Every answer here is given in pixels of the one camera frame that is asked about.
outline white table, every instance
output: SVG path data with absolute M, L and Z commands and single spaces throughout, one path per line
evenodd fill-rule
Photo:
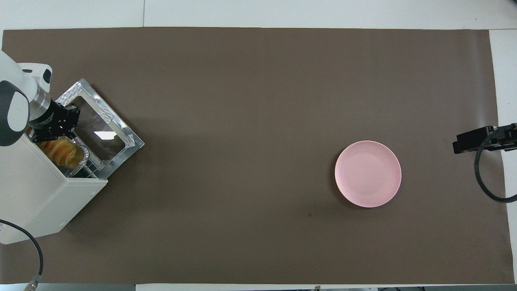
M 515 114 L 517 82 L 514 80 L 517 76 L 517 4 L 512 0 L 82 0 L 80 2 L 3 0 L 0 2 L 0 46 L 3 30 L 8 29 L 139 26 L 490 30 L 499 124 L 517 122 L 517 114 Z M 517 151 L 503 152 L 503 164 L 506 194 L 511 196 L 517 193 L 515 176 Z M 517 254 L 517 203 L 508 205 L 508 220 L 512 252 Z M 517 259 L 514 259 L 513 266 L 514 276 L 517 277 Z M 206 291 L 313 289 L 317 284 L 319 282 L 310 285 L 147 284 L 138 285 L 137 289 Z M 322 285 L 321 287 L 329 289 L 365 286 Z

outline croissant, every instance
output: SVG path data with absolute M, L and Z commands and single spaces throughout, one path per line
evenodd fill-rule
M 45 155 L 58 166 L 75 169 L 84 158 L 84 152 L 66 137 L 36 143 Z

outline black cable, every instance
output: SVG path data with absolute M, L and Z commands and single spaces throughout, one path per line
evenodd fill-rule
M 495 196 L 483 183 L 483 180 L 481 180 L 481 174 L 479 173 L 479 160 L 481 159 L 481 153 L 483 152 L 486 145 L 490 142 L 491 139 L 493 139 L 496 135 L 506 131 L 506 130 L 512 130 L 515 128 L 515 124 L 509 124 L 505 126 L 498 127 L 496 130 L 491 132 L 489 135 L 485 137 L 481 145 L 479 146 L 477 152 L 476 152 L 476 158 L 474 159 L 474 174 L 476 175 L 476 180 L 478 181 L 479 186 L 485 192 L 485 194 L 492 198 L 493 200 L 501 203 L 510 203 L 517 200 L 517 194 L 513 195 L 512 197 L 508 198 L 501 198 Z
M 26 236 L 28 236 L 28 237 L 32 240 L 32 242 L 33 242 L 34 246 L 36 247 L 36 250 L 38 251 L 38 256 L 39 256 L 39 270 L 38 270 L 38 275 L 40 275 L 40 276 L 41 276 L 41 273 L 43 272 L 43 253 L 41 252 L 41 248 L 39 247 L 39 244 L 38 244 L 38 242 L 36 241 L 36 239 L 35 239 L 35 238 L 34 238 L 34 237 L 33 237 L 33 236 L 32 236 L 32 235 L 31 235 L 27 230 L 23 229 L 22 227 L 20 227 L 20 226 L 18 226 L 18 225 L 16 225 L 16 224 L 14 224 L 14 223 L 12 223 L 12 222 L 5 221 L 5 220 L 3 220 L 3 219 L 0 219 L 0 223 L 2 223 L 2 224 L 6 224 L 6 225 L 9 225 L 9 226 L 11 226 L 11 227 L 16 228 L 17 230 L 19 230 L 19 231 L 23 232 Z

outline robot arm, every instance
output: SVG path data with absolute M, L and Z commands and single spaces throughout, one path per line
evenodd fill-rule
M 75 137 L 80 111 L 50 98 L 51 77 L 49 65 L 17 64 L 0 51 L 0 146 L 15 143 L 28 125 L 33 142 Z

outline power cord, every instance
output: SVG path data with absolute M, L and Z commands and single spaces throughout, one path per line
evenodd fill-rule
M 33 242 L 34 246 L 36 247 L 36 250 L 38 251 L 38 256 L 39 256 L 38 274 L 36 276 L 34 276 L 34 279 L 32 279 L 32 281 L 30 281 L 27 284 L 27 286 L 25 287 L 24 291 L 34 291 L 34 290 L 36 290 L 36 288 L 38 287 L 38 283 L 41 280 L 41 274 L 43 273 L 43 253 L 41 252 L 41 248 L 39 247 L 38 242 L 30 234 L 30 232 L 28 232 L 27 230 L 25 230 L 21 226 L 18 226 L 16 224 L 12 223 L 12 222 L 9 222 L 9 221 L 3 220 L 3 219 L 0 219 L 0 223 L 8 225 L 10 227 L 13 227 L 13 228 L 23 232 L 26 236 L 28 236 L 30 238 L 30 240 Z
M 474 159 L 474 174 L 476 175 L 476 180 L 478 181 L 479 186 L 481 187 L 483 192 L 485 192 L 485 194 L 488 197 L 492 198 L 493 200 L 495 200 L 497 202 L 501 202 L 501 203 L 510 203 L 510 202 L 516 201 L 517 194 L 513 195 L 512 197 L 501 198 L 501 197 L 495 196 L 492 192 L 490 192 L 490 190 L 488 190 L 488 188 L 483 183 L 483 180 L 481 180 L 481 174 L 479 173 L 479 160 L 481 159 L 481 153 L 483 152 L 486 145 L 489 144 L 490 140 L 495 138 L 498 134 L 501 134 L 502 132 L 505 132 L 507 130 L 512 130 L 514 128 L 515 128 L 515 124 L 512 123 L 509 125 L 500 126 L 496 130 L 494 130 L 493 132 L 488 134 L 485 137 L 485 139 L 483 140 L 483 142 L 481 143 L 481 145 L 479 146 L 479 148 L 476 152 L 476 158 Z

